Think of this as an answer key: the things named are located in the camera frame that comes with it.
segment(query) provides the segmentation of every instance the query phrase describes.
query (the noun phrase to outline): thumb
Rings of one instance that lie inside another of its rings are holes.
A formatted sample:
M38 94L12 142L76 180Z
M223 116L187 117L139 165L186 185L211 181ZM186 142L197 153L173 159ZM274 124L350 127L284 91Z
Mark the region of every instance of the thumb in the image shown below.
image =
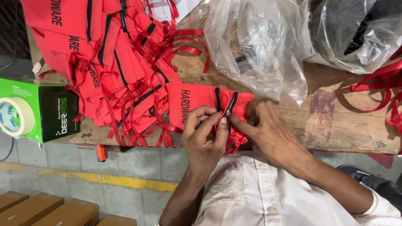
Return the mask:
M234 114L228 115L227 118L232 123L232 125L238 128L242 133L246 134L251 139L253 138L256 129L254 126L247 124L247 122L239 119Z
M215 133L215 141L213 146L219 150L225 152L226 141L228 140L229 130L228 130L228 122L226 117L222 117L218 122L218 126Z

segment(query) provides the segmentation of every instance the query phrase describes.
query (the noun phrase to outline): dark sneaker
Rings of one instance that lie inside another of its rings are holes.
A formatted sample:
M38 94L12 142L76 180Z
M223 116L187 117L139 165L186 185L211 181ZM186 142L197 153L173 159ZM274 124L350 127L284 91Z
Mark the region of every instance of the dark sneaker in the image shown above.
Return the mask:
M361 178L363 176L379 176L382 177L380 174L377 173L369 173L367 171L364 171L360 168L358 168L357 166L352 166L352 165L343 165L343 166L339 166L337 167L338 170L340 170L341 172L343 172L344 174L352 177L353 179L355 179L356 181L360 182Z

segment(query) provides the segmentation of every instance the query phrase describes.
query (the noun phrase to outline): green box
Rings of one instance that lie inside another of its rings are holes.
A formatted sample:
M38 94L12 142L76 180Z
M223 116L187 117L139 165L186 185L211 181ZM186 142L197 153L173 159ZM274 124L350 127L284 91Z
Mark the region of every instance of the green box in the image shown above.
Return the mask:
M35 126L22 137L44 143L80 132L80 121L72 121L79 114L79 97L66 90L66 84L29 78L0 78L0 84L0 98L20 97L32 108ZM67 114L63 115L67 119L64 129L62 112ZM19 123L18 114L14 116L14 121Z

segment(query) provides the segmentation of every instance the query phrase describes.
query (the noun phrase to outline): tape roll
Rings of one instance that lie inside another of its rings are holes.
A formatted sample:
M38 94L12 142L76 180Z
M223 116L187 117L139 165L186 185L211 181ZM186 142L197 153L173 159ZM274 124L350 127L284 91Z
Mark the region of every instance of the tape roll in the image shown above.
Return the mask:
M27 101L20 97L0 98L0 128L4 133L21 136L34 127L35 116Z

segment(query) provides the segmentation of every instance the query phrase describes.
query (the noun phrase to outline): wooden workbench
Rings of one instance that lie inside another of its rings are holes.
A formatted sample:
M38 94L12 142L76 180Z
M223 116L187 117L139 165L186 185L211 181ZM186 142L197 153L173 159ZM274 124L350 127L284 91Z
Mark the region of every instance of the wooden workbench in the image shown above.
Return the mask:
M41 59L36 43L27 27L33 64ZM185 83L219 86L238 92L251 92L248 88L219 73L211 62L209 71L202 73L206 61L205 52L200 57L187 53L177 54L172 64L178 68L178 75ZM351 84L356 84L364 75L347 74L320 64L304 62L304 73L308 84L308 95L303 105L279 103L290 130L296 138L311 150L329 152L360 152L397 154L400 150L400 134L395 127L386 125L390 117L390 107L380 111L364 113L355 109L373 109L382 99L382 90L348 92ZM57 73L46 75L45 79L66 82ZM253 101L263 101L255 95ZM114 138L106 138L110 132L107 126L96 127L90 118L81 119L81 132L56 140L55 142L74 144L118 145ZM146 137L154 146L161 129ZM181 146L180 134L172 133L175 146Z

